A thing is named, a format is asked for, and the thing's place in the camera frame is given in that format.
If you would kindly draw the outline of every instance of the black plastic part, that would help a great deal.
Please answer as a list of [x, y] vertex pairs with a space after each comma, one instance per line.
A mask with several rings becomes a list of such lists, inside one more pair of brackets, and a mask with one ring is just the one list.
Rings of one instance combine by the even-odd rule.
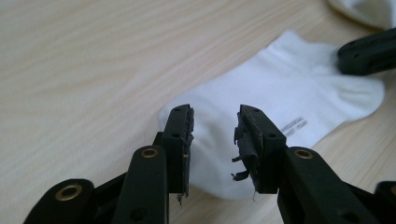
[[88, 202], [83, 222], [108, 224], [113, 218], [126, 173], [97, 187]]
[[49, 189], [35, 205], [25, 224], [78, 224], [82, 221], [93, 184], [85, 179], [69, 179]]
[[285, 135], [260, 109], [249, 105], [241, 105], [238, 121], [234, 141], [239, 157], [233, 161], [242, 160], [247, 170], [233, 179], [245, 179], [249, 173], [257, 192], [276, 194], [282, 176], [279, 163], [287, 147]]
[[396, 67], [396, 28], [349, 42], [338, 52], [343, 74], [365, 76]]
[[111, 223], [168, 223], [166, 154], [162, 147], [141, 147], [125, 176]]
[[381, 223], [396, 223], [396, 181], [380, 182], [375, 189], [375, 198], [381, 210]]
[[162, 146], [168, 159], [169, 193], [189, 195], [193, 114], [189, 105], [173, 108], [162, 133]]
[[317, 152], [290, 147], [284, 171], [278, 204], [285, 223], [379, 223]]

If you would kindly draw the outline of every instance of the metal screw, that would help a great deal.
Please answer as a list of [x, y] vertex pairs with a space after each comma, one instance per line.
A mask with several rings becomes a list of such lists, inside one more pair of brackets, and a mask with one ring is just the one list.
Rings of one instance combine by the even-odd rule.
[[300, 157], [302, 159], [307, 159], [307, 160], [314, 158], [314, 155], [312, 155], [311, 152], [309, 152], [307, 150], [303, 150], [303, 149], [295, 150], [294, 155], [296, 155], [297, 157]]
[[146, 148], [141, 153], [142, 157], [144, 158], [153, 158], [158, 155], [158, 150], [155, 148]]
[[82, 186], [80, 184], [71, 184], [58, 190], [55, 194], [55, 199], [60, 202], [70, 201], [75, 199], [82, 192]]

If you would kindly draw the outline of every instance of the wooden surface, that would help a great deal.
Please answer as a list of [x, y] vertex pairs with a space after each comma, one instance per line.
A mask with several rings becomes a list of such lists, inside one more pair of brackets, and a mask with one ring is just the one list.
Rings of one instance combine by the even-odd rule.
[[[95, 186], [151, 144], [157, 112], [285, 30], [343, 45], [375, 30], [324, 0], [0, 2], [0, 223], [22, 223], [53, 185]], [[396, 179], [396, 74], [369, 118], [314, 149], [340, 177], [373, 191]], [[276, 196], [226, 201], [194, 187], [171, 223], [282, 223]]]

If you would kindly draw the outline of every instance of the white fabric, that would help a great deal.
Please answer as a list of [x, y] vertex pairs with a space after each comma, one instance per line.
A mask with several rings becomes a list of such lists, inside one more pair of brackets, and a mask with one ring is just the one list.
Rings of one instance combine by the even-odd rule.
[[328, 0], [348, 17], [370, 26], [396, 27], [396, 0]]
[[232, 163], [240, 105], [261, 109], [288, 137], [289, 147], [312, 147], [339, 124], [373, 113], [383, 100], [383, 83], [340, 75], [337, 49], [288, 31], [227, 74], [167, 104], [159, 113], [162, 128], [173, 107], [190, 104], [195, 110], [190, 182], [220, 198], [253, 196], [250, 178], [234, 182], [231, 176], [245, 170], [242, 162]]

